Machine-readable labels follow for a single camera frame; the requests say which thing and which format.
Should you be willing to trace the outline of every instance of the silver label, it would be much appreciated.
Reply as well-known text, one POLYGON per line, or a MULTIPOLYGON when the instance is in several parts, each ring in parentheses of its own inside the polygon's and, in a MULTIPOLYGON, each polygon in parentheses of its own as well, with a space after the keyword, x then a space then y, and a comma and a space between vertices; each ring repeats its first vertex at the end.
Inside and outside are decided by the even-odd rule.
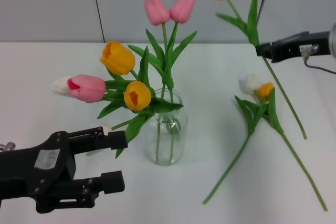
POLYGON ((53 169, 56 165, 59 150, 40 150, 34 168, 43 170, 53 169))

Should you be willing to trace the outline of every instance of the black cable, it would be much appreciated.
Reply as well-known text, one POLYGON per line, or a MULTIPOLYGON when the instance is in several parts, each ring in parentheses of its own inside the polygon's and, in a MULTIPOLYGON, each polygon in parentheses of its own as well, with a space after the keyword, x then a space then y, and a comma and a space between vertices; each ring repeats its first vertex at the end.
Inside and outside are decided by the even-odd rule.
POLYGON ((333 73, 333 74, 336 74, 336 72, 334 72, 334 71, 331 71, 331 70, 328 70, 328 69, 325 69, 325 68, 321 68, 321 67, 316 67, 316 66, 312 66, 312 65, 308 65, 308 63, 307 63, 307 61, 308 61, 308 59, 309 59, 309 56, 306 56, 305 57, 305 65, 306 65, 306 67, 308 67, 308 68, 315 68, 315 69, 320 69, 320 70, 323 70, 323 71, 326 71, 326 72, 328 72, 328 73, 333 73))

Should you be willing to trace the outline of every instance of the green leaf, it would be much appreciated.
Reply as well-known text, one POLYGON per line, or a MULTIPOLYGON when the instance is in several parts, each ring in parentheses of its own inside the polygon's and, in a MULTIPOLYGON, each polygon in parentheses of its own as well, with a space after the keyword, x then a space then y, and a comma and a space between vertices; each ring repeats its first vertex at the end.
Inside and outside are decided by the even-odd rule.
POLYGON ((197 31, 194 31, 192 34, 190 34, 188 37, 182 40, 182 42, 174 49, 172 65, 174 65, 178 56, 182 53, 184 48, 186 48, 186 46, 192 41, 192 39, 196 36, 196 34, 197 31))
MULTIPOLYGON (((247 100, 243 100, 243 103, 250 109, 252 110, 252 113, 253 115, 257 114, 258 113, 258 110, 260 108, 259 105, 253 103, 253 102, 250 102, 250 101, 247 101, 247 100)), ((267 110, 264 112, 263 114, 263 118, 266 119, 269 123, 270 123, 270 120, 269 120, 269 116, 268 116, 268 104, 265 105, 267 110)))
MULTIPOLYGON (((130 143, 140 132, 141 127, 149 120, 149 118, 151 118, 152 115, 147 115, 147 114, 139 114, 137 115, 135 118, 137 118, 136 121, 131 122, 126 130, 125 130, 125 134, 126 134, 126 139, 127 142, 130 143)), ((116 151, 116 157, 118 158, 120 156, 120 154, 123 152, 124 149, 118 149, 116 151)))
POLYGON ((270 119, 271 126, 279 132, 279 134, 283 134, 284 130, 282 129, 275 106, 275 88, 272 89, 271 95, 269 97, 269 103, 268 103, 268 114, 270 119))
POLYGON ((124 94, 122 91, 109 92, 104 95, 103 100, 110 102, 124 102, 124 94))
POLYGON ((244 34, 246 34, 247 36, 247 24, 244 22, 240 22, 240 20, 238 18, 235 18, 233 16, 227 15, 225 13, 216 13, 216 16, 218 18, 221 18, 227 22, 229 22, 230 24, 238 27, 244 34))
POLYGON ((140 61, 140 70, 138 73, 139 80, 146 84, 147 87, 150 87, 149 85, 149 79, 148 79, 148 56, 149 51, 148 47, 145 48, 145 51, 143 52, 143 56, 140 61))
POLYGON ((175 25, 174 25, 174 28, 173 28, 173 31, 172 31, 172 35, 170 36, 167 48, 169 48, 171 45, 173 46, 172 48, 174 48, 175 39, 176 39, 176 32, 177 32, 177 25, 178 24, 179 24, 178 22, 175 22, 175 25))
POLYGON ((164 69, 164 72, 167 75, 167 78, 165 79, 165 84, 167 85, 169 90, 172 90, 174 88, 174 81, 172 78, 172 54, 173 54, 173 47, 174 45, 170 45, 167 50, 167 59, 166 59, 166 66, 164 69))
POLYGON ((235 99, 246 118, 247 134, 252 135, 255 130, 255 127, 254 127, 254 122, 251 116, 251 112, 249 111, 249 109, 246 107, 246 105, 243 103, 243 101, 238 96, 235 95, 235 99))
POLYGON ((153 98, 150 104, 150 108, 155 113, 171 112, 182 108, 182 104, 170 103, 161 98, 153 98))
POLYGON ((152 47, 156 53, 157 58, 164 63, 164 51, 163 49, 159 46, 158 42, 156 41, 156 39, 154 38, 154 36, 146 29, 146 34, 147 37, 149 39, 149 41, 152 44, 152 47))
POLYGON ((104 109, 101 110, 97 119, 103 118, 104 116, 110 114, 111 112, 115 111, 116 109, 120 107, 122 107, 122 105, 117 104, 115 102, 111 102, 109 105, 107 105, 104 109))
POLYGON ((121 76, 115 74, 115 73, 112 73, 108 68, 106 68, 107 72, 110 74, 110 76, 116 80, 116 81, 122 81, 124 80, 124 78, 122 78, 121 76))
POLYGON ((254 46, 259 45, 257 17, 258 17, 258 0, 252 0, 250 11, 248 13, 246 30, 247 30, 248 40, 254 46))
POLYGON ((106 89, 117 89, 120 91, 125 91, 127 86, 132 81, 121 80, 121 81, 105 81, 106 89))
MULTIPOLYGON (((140 55, 141 57, 143 56, 144 50, 140 47, 137 46, 133 46, 133 45, 128 45, 128 47, 130 49, 132 49, 135 53, 137 53, 138 55, 140 55)), ((156 70, 157 72, 161 75, 163 81, 167 81, 168 76, 165 74, 165 72, 163 71, 162 67, 163 64, 162 62, 159 61, 159 59, 157 57, 155 57, 153 54, 149 53, 149 57, 148 57, 148 62, 149 64, 151 64, 156 70)))

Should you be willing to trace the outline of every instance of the yellow tulip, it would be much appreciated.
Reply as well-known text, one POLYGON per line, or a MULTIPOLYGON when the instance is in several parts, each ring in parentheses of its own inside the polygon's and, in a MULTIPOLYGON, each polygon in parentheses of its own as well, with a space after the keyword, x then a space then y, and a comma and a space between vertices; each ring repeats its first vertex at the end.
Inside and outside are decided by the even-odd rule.
POLYGON ((143 110, 151 100, 150 89, 141 81, 132 81, 124 92, 124 101, 130 110, 143 110))
POLYGON ((106 44, 100 58, 108 70, 117 75, 128 74, 135 65, 132 52, 117 41, 106 44))
POLYGON ((268 83, 262 85, 260 87, 260 89, 258 90, 258 93, 259 93, 261 99, 266 99, 266 101, 268 101, 273 87, 274 87, 274 85, 271 82, 268 82, 268 83))

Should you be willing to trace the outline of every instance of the white tulip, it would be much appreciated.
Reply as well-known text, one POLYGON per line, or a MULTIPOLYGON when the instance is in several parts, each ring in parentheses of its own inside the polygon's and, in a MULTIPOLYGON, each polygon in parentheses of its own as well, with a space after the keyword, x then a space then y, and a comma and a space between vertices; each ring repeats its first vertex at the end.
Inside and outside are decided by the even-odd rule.
POLYGON ((245 90, 248 94, 254 94, 255 90, 260 89, 262 83, 254 74, 245 77, 245 90))
MULTIPOLYGON (((103 128, 103 133, 104 133, 105 136, 107 136, 110 132, 113 131, 113 130, 111 129, 110 126, 108 126, 108 125, 106 125, 106 124, 104 124, 104 123, 98 125, 97 127, 102 127, 102 128, 103 128)), ((95 151, 87 152, 86 155, 87 155, 87 156, 91 156, 91 155, 96 154, 96 153, 98 153, 98 152, 101 152, 101 151, 103 151, 103 150, 104 150, 104 149, 100 149, 100 150, 95 150, 95 151)))
POLYGON ((73 76, 62 76, 53 82, 51 85, 51 91, 55 94, 70 96, 70 89, 68 87, 68 80, 73 76))

